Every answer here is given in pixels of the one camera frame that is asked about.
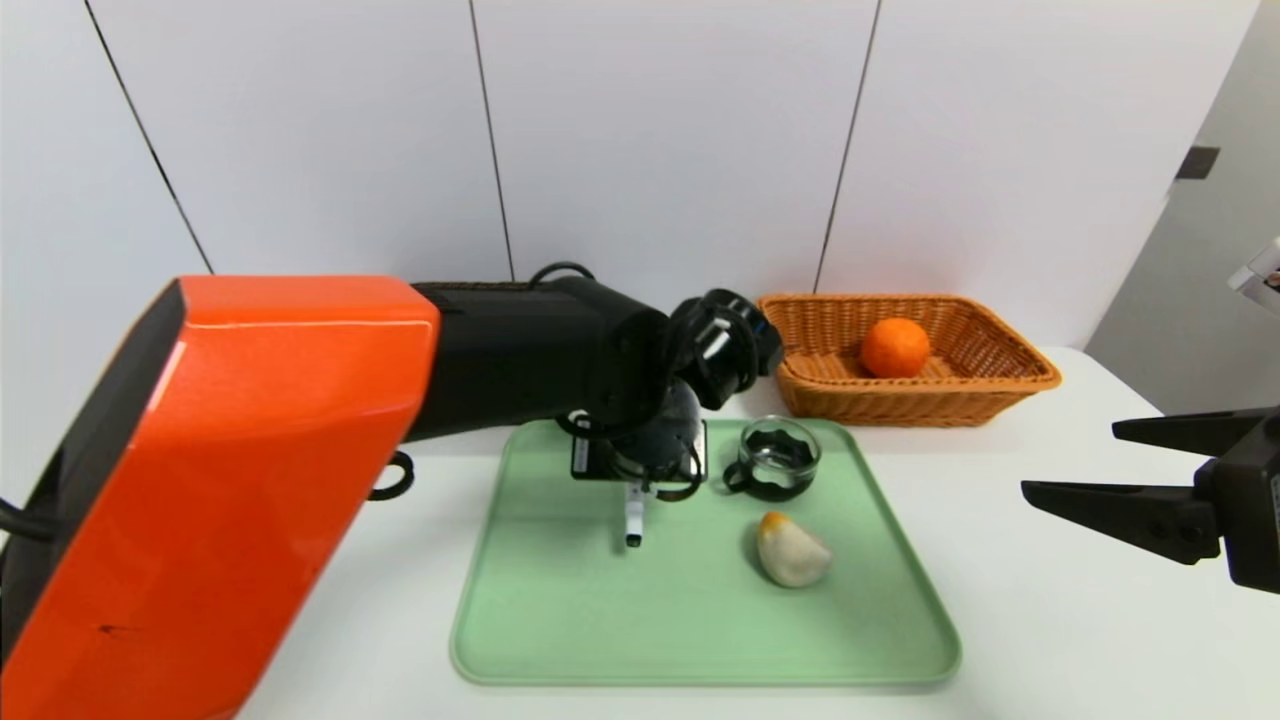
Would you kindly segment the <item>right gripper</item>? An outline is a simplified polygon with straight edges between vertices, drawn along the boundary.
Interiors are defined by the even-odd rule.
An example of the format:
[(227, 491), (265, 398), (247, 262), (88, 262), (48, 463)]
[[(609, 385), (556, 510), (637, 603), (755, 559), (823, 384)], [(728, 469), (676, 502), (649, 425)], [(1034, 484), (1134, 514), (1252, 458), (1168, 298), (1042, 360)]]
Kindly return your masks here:
[(1279, 592), (1277, 407), (1115, 421), (1116, 439), (1211, 456), (1196, 492), (1179, 486), (1024, 480), (1034, 509), (1158, 555), (1196, 565), (1226, 551), (1231, 580)]

